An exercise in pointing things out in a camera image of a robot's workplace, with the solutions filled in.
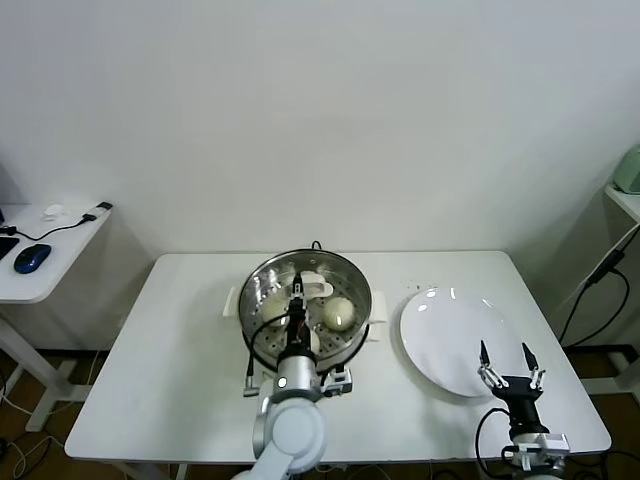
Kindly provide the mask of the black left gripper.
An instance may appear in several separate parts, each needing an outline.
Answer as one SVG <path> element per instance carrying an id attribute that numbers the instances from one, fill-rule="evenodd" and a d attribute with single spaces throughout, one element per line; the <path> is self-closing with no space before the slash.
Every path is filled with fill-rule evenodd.
<path id="1" fill-rule="evenodd" d="M 297 272 L 293 278 L 293 296 L 288 304 L 289 323 L 286 327 L 286 345 L 282 352 L 283 358 L 293 356 L 313 357 L 311 349 L 310 329 L 306 324 L 306 301 L 302 275 Z"/>

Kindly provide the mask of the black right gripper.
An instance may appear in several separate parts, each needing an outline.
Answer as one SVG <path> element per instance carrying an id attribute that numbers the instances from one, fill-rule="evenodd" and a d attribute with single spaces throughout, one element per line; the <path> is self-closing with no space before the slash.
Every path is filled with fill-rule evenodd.
<path id="1" fill-rule="evenodd" d="M 536 409 L 536 401 L 542 395 L 540 390 L 543 389 L 546 371 L 540 368 L 537 357 L 525 342 L 522 343 L 522 349 L 530 379 L 520 376 L 504 378 L 493 369 L 485 342 L 480 341 L 478 374 L 492 390 L 492 394 L 507 405 L 510 437 L 545 432 Z"/>

